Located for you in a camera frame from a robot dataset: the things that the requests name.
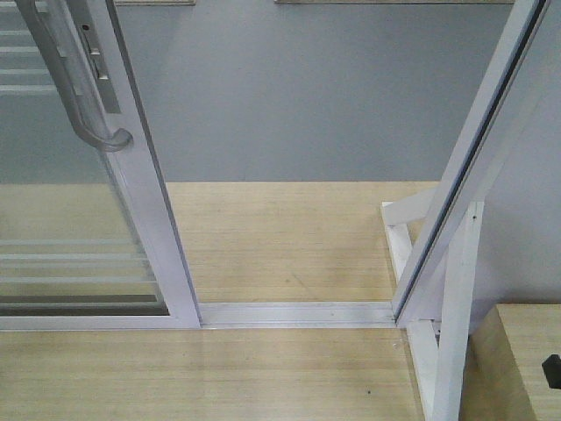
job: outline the black object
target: black object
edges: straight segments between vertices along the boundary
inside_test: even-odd
[[[561,358],[553,353],[542,363],[543,373],[550,389],[561,389]]]

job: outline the door handle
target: door handle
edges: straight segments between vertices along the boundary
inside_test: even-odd
[[[59,48],[53,36],[43,18],[39,15],[35,0],[15,1],[59,91],[60,99],[76,135],[84,142],[104,152],[120,151],[129,145],[132,142],[132,135],[123,128],[117,129],[106,138],[94,133],[88,127],[82,115],[82,109],[78,103],[64,58],[60,56]]]

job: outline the light wood floor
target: light wood floor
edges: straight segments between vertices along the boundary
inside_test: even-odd
[[[10,421],[422,419],[398,330],[0,335]]]
[[[169,183],[201,302],[386,301],[384,201],[434,182]]]
[[[391,299],[380,202],[433,183],[290,184],[169,185],[201,300]],[[64,228],[53,213],[56,230],[45,232],[40,211],[20,208],[43,236]],[[469,406],[463,419],[487,420],[481,413]],[[416,421],[423,414],[399,330],[2,332],[0,419]]]

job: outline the wall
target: wall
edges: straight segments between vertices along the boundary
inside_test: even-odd
[[[437,180],[508,5],[201,0],[119,16],[168,181]]]

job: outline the sliding glass door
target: sliding glass door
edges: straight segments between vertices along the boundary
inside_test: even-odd
[[[1,327],[199,327],[112,2],[1,5]]]

